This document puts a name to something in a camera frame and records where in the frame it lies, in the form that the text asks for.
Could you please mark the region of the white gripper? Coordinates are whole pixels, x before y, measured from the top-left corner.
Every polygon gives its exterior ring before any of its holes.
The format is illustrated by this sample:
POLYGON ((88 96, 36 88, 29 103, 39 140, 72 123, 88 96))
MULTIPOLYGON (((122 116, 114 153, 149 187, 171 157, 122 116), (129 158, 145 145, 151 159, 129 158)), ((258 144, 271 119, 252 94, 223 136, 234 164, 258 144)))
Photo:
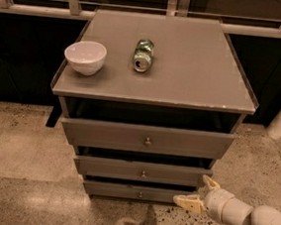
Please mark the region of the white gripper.
POLYGON ((210 192, 205 196, 204 202, 199 198, 198 194, 192 194, 174 195, 174 203, 179 207, 185 208, 187 211, 198 214, 203 213, 206 208, 206 213, 209 218, 217 221, 219 224, 222 224, 224 206, 229 200, 234 198, 234 194, 221 189, 221 186, 206 174, 203 175, 203 181, 210 190, 210 192))

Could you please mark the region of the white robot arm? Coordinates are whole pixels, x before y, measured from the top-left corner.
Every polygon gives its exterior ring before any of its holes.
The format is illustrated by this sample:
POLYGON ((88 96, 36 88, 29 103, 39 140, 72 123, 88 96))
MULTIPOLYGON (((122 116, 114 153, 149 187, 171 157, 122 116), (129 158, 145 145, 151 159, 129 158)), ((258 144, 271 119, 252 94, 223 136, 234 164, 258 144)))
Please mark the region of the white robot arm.
POLYGON ((205 212, 210 219, 222 225, 281 225, 279 210, 268 205, 250 206, 222 189, 207 175, 203 176, 203 181, 208 188, 203 200, 198 194, 174 195, 174 203, 187 211, 205 212))

